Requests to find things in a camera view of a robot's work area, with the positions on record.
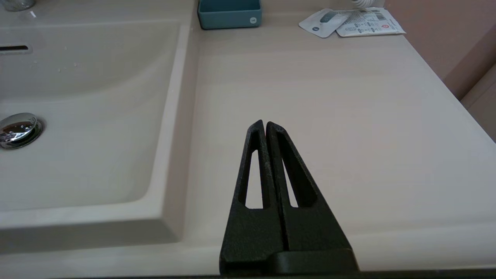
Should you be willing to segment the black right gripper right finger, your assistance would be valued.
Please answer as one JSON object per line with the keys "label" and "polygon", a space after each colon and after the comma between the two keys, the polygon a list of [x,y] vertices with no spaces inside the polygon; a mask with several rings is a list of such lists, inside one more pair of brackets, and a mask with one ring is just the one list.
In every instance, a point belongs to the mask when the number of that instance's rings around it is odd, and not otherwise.
{"label": "black right gripper right finger", "polygon": [[285,249],[352,250],[288,132],[268,122],[266,140]]}

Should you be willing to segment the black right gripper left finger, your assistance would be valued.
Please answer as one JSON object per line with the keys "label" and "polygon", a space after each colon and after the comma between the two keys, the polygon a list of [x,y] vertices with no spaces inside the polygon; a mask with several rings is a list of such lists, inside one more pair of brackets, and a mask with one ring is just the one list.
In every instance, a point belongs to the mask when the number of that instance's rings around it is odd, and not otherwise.
{"label": "black right gripper left finger", "polygon": [[[246,206],[250,163],[258,153],[262,208]],[[220,274],[284,274],[279,256],[283,229],[265,127],[256,121],[247,130],[234,196],[219,256]]]}

